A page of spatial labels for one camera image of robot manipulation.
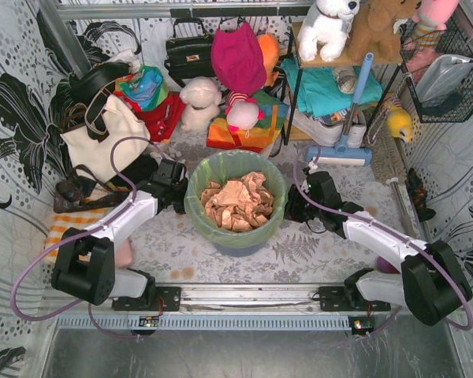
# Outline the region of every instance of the pink bag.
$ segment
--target pink bag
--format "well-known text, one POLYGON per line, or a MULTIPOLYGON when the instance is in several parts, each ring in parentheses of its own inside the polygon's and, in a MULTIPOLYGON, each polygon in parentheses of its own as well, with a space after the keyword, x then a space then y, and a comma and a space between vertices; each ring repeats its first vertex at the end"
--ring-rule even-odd
POLYGON ((219 28, 211 56, 215 74, 231 91, 250 96, 266 82, 263 53, 248 22, 233 32, 219 28))

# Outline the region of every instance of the brown stuffed animal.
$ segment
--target brown stuffed animal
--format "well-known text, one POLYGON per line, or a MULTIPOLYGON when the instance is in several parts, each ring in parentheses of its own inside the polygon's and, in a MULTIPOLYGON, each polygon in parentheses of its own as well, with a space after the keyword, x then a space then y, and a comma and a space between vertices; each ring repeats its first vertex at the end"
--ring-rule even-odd
POLYGON ((420 7, 420 2, 420 0, 370 0, 361 6, 352 23, 348 56, 354 61, 362 61, 370 43, 378 44, 380 54, 386 60, 399 56, 400 35, 394 34, 394 23, 412 17, 420 7))

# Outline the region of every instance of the trash can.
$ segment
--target trash can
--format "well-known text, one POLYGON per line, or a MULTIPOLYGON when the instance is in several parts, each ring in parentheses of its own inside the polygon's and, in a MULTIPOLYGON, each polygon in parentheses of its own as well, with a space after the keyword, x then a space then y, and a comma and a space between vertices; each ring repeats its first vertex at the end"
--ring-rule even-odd
POLYGON ((198 164, 189 179, 184 207, 196 230, 212 242, 219 252, 234 257, 245 257, 262 248, 277 231, 284 218, 286 188, 284 177, 278 168, 263 156, 243 150, 223 151, 198 164), (209 181, 224 185, 229 179, 241 178, 252 171, 264 173, 266 181, 263 186, 275 197, 274 211, 270 220, 249 232, 238 233, 218 228, 217 224, 207 216, 199 200, 202 192, 208 188, 209 181))

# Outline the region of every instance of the blue handle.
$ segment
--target blue handle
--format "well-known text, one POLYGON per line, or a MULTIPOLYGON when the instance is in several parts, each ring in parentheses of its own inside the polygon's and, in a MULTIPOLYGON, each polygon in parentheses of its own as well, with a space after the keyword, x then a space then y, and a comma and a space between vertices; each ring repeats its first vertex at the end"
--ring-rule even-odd
POLYGON ((359 71, 359 78, 357 80, 356 91, 354 92, 353 103, 359 104, 361 97, 363 97, 364 87, 366 86, 366 80, 370 75, 371 65, 373 64, 374 54, 368 53, 364 57, 363 65, 361 66, 361 71, 359 71))

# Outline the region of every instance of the black wire basket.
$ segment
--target black wire basket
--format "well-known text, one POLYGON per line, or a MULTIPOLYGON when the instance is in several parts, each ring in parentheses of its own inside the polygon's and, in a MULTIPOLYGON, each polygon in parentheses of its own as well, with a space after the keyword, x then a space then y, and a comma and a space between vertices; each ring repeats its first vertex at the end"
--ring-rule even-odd
POLYGON ((433 31, 421 37, 413 39, 415 23, 406 25, 406 32, 402 37, 401 57, 403 72, 410 72, 411 80, 407 80, 408 88, 412 95, 415 109, 423 124, 441 122, 465 122, 473 114, 473 68, 464 77, 460 85, 452 92, 442 96, 421 102, 415 90, 415 85, 423 77, 429 65, 420 68, 414 64, 412 58, 417 54, 431 54, 434 51, 440 54, 458 54, 473 58, 473 51, 467 44, 467 38, 463 35, 458 24, 454 20, 447 23, 447 30, 433 31))

